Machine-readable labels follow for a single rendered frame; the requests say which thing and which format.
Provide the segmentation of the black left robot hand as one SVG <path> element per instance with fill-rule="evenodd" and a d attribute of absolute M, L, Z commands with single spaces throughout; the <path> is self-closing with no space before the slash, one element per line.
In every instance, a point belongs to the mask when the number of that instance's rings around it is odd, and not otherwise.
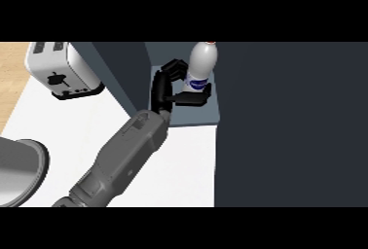
<path fill-rule="evenodd" d="M 182 59 L 173 59 L 155 72 L 151 87 L 151 110 L 172 112 L 173 106 L 201 107 L 212 96 L 212 84 L 207 84 L 203 92 L 182 91 L 173 93 L 173 82 L 182 80 L 186 75 L 188 64 Z"/>

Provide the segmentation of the white water bottle blue label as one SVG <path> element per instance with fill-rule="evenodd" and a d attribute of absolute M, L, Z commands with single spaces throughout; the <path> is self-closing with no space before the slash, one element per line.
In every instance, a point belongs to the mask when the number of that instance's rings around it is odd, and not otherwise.
<path fill-rule="evenodd" d="M 210 73 L 217 62 L 217 47 L 215 42 L 198 42 L 189 55 L 183 91 L 203 92 L 207 86 Z"/>

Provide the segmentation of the dark grey cabinet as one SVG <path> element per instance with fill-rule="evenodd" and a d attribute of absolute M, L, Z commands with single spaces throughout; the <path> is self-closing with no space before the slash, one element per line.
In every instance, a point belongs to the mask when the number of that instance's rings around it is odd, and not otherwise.
<path fill-rule="evenodd" d="M 129 116 L 151 106 L 155 71 L 172 59 L 188 62 L 197 42 L 71 42 Z M 215 73 L 212 96 L 203 107 L 173 107 L 172 127 L 216 125 L 220 120 Z"/>

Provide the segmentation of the dark grey cabinet door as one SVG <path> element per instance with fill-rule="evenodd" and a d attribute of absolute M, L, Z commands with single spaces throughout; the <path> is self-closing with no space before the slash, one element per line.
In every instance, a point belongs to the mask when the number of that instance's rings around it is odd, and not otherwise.
<path fill-rule="evenodd" d="M 220 206 L 368 206 L 368 43 L 219 46 Z"/>

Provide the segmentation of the white toaster black base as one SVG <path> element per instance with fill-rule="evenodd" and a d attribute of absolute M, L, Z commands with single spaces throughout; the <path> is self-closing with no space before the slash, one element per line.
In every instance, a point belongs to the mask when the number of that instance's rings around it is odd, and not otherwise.
<path fill-rule="evenodd" d="M 25 67 L 59 100 L 96 95 L 105 89 L 70 42 L 31 42 Z"/>

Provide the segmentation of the grey steel sink basin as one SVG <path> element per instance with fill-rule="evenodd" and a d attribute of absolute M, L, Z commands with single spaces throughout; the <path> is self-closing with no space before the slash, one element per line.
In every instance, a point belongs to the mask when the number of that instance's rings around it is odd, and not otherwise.
<path fill-rule="evenodd" d="M 49 151 L 39 141 L 0 137 L 0 207 L 19 207 L 31 198 L 49 162 Z"/>

